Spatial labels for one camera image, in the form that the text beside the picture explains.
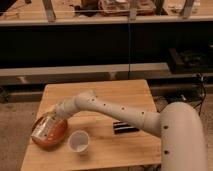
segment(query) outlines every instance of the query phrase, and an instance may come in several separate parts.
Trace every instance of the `black object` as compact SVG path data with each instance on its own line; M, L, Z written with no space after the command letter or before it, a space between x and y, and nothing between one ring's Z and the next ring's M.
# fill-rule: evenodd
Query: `black object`
M80 7L79 5L74 7L76 14L85 15L87 17L92 17L98 11L98 5L87 5L85 7Z
M202 97L200 97L199 92L197 90L179 90L176 92L167 93L166 95L164 95L164 97L168 103L188 103L202 100Z
M128 125L126 123L123 123L123 122L114 122L113 130L114 130L115 134L139 131L138 128L135 128L135 127Z
M16 0L0 0L0 16L10 8Z
M30 4L30 3L32 3L32 1L31 0L25 0L25 3Z
M169 49L168 66L173 74L213 72L213 49Z

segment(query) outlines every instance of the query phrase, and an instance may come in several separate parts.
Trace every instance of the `white container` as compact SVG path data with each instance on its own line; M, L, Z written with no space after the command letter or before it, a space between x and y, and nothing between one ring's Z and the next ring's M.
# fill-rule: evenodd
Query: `white container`
M69 148L78 154L85 154L89 146L89 135L86 131L77 130L68 139Z

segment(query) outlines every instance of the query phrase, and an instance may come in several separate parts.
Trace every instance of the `cup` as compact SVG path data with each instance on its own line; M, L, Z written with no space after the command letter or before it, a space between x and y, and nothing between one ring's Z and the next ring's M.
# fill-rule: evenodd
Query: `cup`
M68 139L70 149L78 154L85 154L89 146L89 135L86 131L77 130Z

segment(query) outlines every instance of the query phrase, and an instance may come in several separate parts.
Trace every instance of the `cable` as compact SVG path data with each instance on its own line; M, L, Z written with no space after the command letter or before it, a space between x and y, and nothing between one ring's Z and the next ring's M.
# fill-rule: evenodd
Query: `cable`
M199 104L195 105L194 108L196 108L196 107L198 107L200 105L200 109L199 109L199 112L198 112L198 114L200 116L201 115L201 111L202 111L202 107L203 107L203 103L204 103L204 101L206 99L206 89L205 89L205 85L204 85L204 76L200 73L200 74L197 74L197 77L198 77L198 79L200 81L200 86L202 88L202 101Z
M130 65L131 65L131 51L132 51L132 35L131 35L131 23L130 23L130 17L128 18L128 80L130 79Z
M204 83L201 84L201 87L202 87L202 89L203 89L203 99L202 99L201 104L200 104L199 116L201 115L203 103L204 103L204 101L205 101L205 99L206 99L206 89L205 89Z

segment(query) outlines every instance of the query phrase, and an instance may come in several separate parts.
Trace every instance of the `glass case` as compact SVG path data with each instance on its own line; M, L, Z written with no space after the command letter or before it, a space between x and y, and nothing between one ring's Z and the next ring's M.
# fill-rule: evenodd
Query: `glass case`
M158 74L170 49L213 49L212 0L0 0L0 11L0 77Z

